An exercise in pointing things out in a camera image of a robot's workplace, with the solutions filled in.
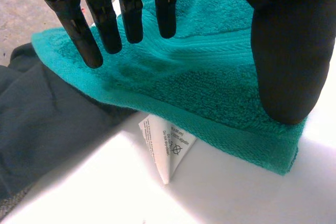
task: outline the white surface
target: white surface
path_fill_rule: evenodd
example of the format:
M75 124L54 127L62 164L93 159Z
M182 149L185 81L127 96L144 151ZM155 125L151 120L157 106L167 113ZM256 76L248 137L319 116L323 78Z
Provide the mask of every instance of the white surface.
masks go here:
M44 176L3 223L335 224L334 62L284 177L197 141L164 186L139 113L102 146Z

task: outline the dark gray cloth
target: dark gray cloth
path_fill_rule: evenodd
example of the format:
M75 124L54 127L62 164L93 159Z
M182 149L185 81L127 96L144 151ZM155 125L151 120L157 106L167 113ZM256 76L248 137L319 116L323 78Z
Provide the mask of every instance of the dark gray cloth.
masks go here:
M41 63L31 44L15 49L9 66L0 66L0 202L106 139L133 113L65 83Z

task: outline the laundry care symbol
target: laundry care symbol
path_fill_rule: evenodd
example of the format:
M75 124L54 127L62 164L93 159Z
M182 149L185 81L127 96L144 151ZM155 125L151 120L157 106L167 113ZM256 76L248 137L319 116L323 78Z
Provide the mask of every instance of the laundry care symbol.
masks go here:
M175 146L172 149L172 151L173 151L174 154L178 155L182 149L183 148L181 148L179 145L175 144Z

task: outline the floor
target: floor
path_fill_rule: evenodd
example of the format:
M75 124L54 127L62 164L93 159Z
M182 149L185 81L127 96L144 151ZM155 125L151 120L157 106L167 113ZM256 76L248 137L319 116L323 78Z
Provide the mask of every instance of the floor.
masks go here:
M81 7L88 24L92 24L85 0ZM43 0L0 0L0 10L0 65L7 66L13 49L30 42L33 33L61 26Z

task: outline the terry cloth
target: terry cloth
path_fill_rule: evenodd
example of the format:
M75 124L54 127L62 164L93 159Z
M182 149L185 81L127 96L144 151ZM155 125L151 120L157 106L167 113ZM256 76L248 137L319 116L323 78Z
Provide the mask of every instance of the terry cloth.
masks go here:
M41 61L69 84L108 104L156 114L210 145L285 174L297 152L303 123L270 119L258 97L250 48L253 9L245 0L177 0L177 32L163 39L154 0L143 0L144 39L123 41L101 68L90 69L63 28L34 34Z

